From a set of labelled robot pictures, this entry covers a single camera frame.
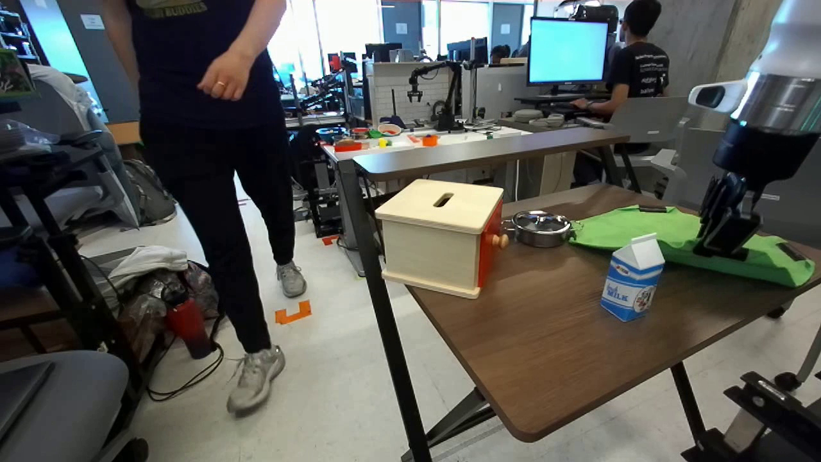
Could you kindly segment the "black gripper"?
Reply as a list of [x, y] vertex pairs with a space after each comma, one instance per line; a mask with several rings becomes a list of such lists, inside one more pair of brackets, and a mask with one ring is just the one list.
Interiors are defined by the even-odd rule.
[[789, 179], [815, 145], [815, 133], [773, 133], [732, 124], [721, 135], [711, 179], [701, 206], [694, 251], [737, 257], [760, 228], [757, 203], [769, 183]]

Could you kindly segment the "background black robot arm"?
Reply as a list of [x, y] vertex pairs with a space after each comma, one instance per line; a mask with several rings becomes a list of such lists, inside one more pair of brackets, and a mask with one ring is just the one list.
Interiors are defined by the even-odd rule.
[[424, 95], [420, 79], [428, 76], [428, 74], [435, 74], [435, 71], [446, 71], [446, 79], [438, 83], [433, 88], [433, 95], [428, 98], [428, 102], [432, 102], [432, 126], [435, 131], [460, 131], [460, 121], [456, 121], [456, 113], [453, 113], [453, 98], [456, 98], [456, 89], [462, 85], [462, 67], [456, 61], [433, 61], [433, 63], [416, 67], [410, 71], [410, 76], [408, 76], [408, 99], [410, 102], [424, 102], [425, 95]]

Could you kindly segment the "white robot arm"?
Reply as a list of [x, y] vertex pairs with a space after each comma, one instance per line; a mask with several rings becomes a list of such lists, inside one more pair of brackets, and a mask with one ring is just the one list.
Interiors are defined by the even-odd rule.
[[688, 102], [728, 115], [712, 153], [724, 174], [706, 189], [694, 251], [743, 258], [765, 187], [789, 179], [821, 135], [821, 0], [783, 0], [750, 71], [694, 85]]

